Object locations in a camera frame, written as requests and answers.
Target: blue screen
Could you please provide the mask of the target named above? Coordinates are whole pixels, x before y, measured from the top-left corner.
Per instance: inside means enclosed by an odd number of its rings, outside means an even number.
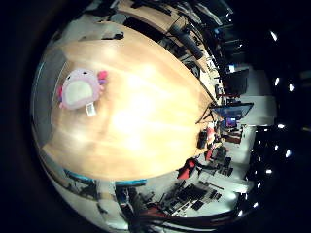
[[[223,118],[243,118],[252,108],[253,103],[241,105],[216,106],[211,109]]]

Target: ceiling light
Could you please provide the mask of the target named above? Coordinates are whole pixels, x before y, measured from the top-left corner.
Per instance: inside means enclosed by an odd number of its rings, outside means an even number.
[[[292,84],[289,85],[289,90],[292,92],[294,90],[294,86]]]
[[[276,35],[275,32],[273,32],[273,31],[270,30],[270,34],[271,34],[271,36],[272,36],[272,38],[273,38],[274,41],[277,41],[277,40],[278,40],[278,36]]]
[[[274,85],[278,85],[279,81],[280,81],[280,78],[276,78],[275,82],[274,82]]]
[[[242,216],[243,215],[243,211],[239,211],[239,214],[237,216]]]
[[[286,150],[286,154],[285,154],[286,157],[290,157],[291,154],[292,154],[292,152],[290,150]]]
[[[230,71],[231,73],[233,73],[233,72],[235,71],[234,65],[229,65],[229,71]]]

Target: desk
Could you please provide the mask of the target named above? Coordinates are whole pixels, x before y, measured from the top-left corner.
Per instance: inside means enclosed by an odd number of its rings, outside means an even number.
[[[52,137],[43,149],[60,166],[93,179],[146,179],[176,170],[194,155],[202,127],[195,122],[211,99],[169,51],[113,24],[122,40],[62,47],[67,68],[58,83],[77,67],[107,70],[108,83],[94,117],[84,108],[60,110],[53,97]]]

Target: cable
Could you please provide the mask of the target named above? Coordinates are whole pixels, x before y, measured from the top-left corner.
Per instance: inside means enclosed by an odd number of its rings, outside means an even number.
[[[166,228],[166,229],[170,229],[170,230],[176,230],[176,231],[180,231],[180,232],[190,232],[190,233],[195,233],[195,232],[209,232],[211,229],[215,229],[215,227],[211,227],[209,229],[200,229],[200,230],[189,230],[189,229],[183,229],[183,228],[178,228],[178,227],[173,227],[173,226],[168,226],[168,225],[163,225],[160,223],[155,223],[155,222],[146,222],[146,224],[150,224],[150,225],[155,225],[155,226],[159,226],[162,228]]]

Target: pink plush toy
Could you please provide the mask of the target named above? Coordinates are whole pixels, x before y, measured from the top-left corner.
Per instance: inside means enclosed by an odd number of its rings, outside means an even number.
[[[58,89],[59,108],[80,109],[98,100],[107,75],[107,71],[100,71],[96,76],[92,71],[82,68],[72,71]]]

